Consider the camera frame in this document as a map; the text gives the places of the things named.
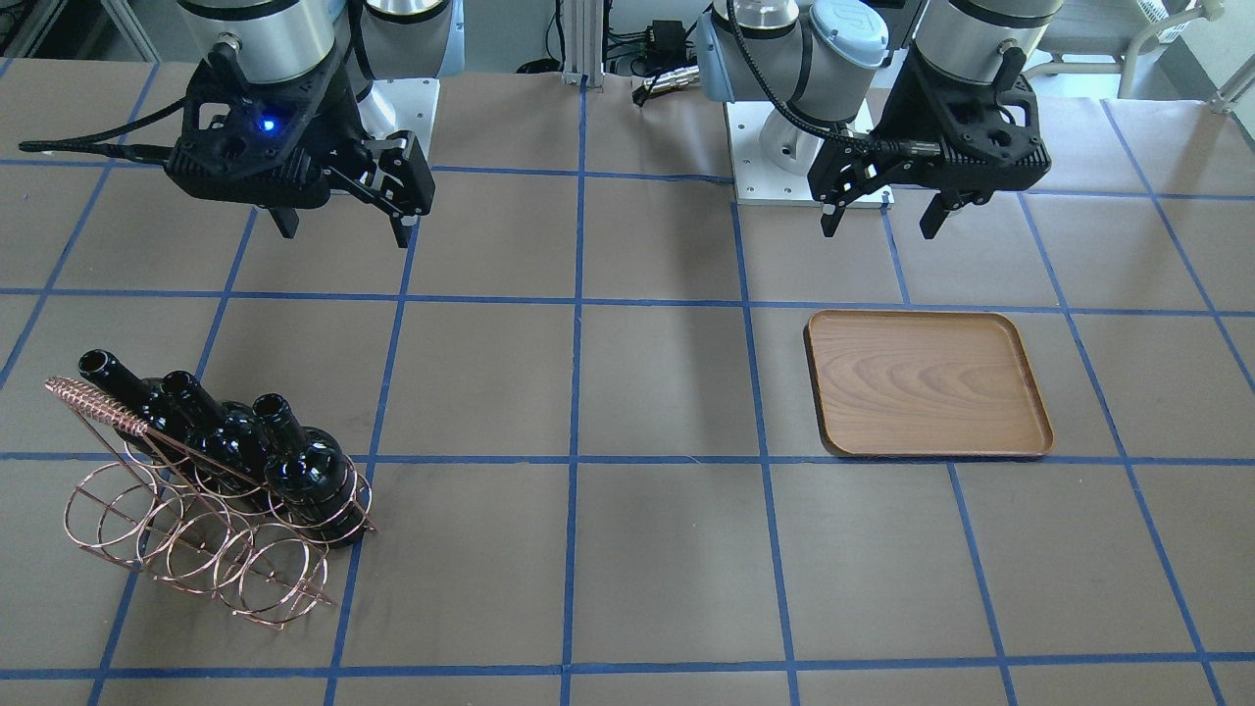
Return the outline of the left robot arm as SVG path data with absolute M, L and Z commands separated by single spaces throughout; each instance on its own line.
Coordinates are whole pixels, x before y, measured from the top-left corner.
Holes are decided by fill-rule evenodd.
M 853 129 L 890 28 L 862 1 L 713 1 L 695 24 L 710 100 L 766 100 L 773 117 L 820 142 L 803 166 L 825 236 L 884 186 L 921 186 L 932 199 L 926 238 L 948 216 L 1024 191 L 1052 169 L 1027 59 L 1058 1 L 927 1 L 904 66 L 867 132 Z

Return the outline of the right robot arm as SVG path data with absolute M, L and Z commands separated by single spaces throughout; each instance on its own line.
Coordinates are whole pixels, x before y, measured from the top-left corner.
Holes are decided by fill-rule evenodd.
M 302 209 L 343 192 L 387 214 L 399 247 L 435 182 L 388 82 L 434 88 L 466 66 L 459 1 L 182 1 L 203 58 L 163 171 L 196 198 L 269 211 L 292 238 Z

